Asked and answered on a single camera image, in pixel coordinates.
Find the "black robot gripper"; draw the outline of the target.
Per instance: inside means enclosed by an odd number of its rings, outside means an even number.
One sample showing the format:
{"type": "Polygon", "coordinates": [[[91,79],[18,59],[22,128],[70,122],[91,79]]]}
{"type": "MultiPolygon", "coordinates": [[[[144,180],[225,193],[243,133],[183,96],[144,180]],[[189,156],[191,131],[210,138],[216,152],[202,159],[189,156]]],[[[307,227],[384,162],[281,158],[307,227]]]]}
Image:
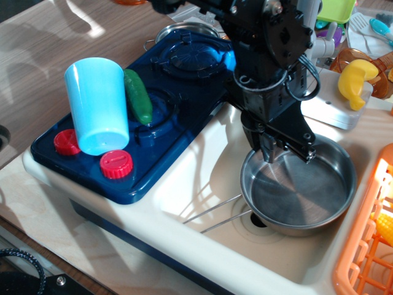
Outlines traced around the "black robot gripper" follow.
{"type": "Polygon", "coordinates": [[[243,131],[251,148],[261,149],[264,161],[273,163],[281,151],[290,151],[309,163],[316,156],[316,135],[306,123],[301,95],[306,93],[305,69],[285,72],[273,85],[234,72],[225,80],[227,101],[241,111],[243,131]]]}

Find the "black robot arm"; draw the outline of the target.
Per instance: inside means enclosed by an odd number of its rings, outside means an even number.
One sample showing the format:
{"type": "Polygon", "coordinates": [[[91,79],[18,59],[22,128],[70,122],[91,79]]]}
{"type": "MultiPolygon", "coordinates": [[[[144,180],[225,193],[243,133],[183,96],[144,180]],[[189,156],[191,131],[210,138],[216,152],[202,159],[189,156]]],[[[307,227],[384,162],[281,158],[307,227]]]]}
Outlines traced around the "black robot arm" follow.
{"type": "Polygon", "coordinates": [[[236,60],[226,81],[229,103],[241,111],[241,122],[253,150],[272,163],[279,149],[304,162],[315,158],[315,134],[301,104],[313,99],[307,77],[319,79],[306,56],[313,30],[291,1],[195,1],[202,14],[212,13],[231,41],[236,60]]]}

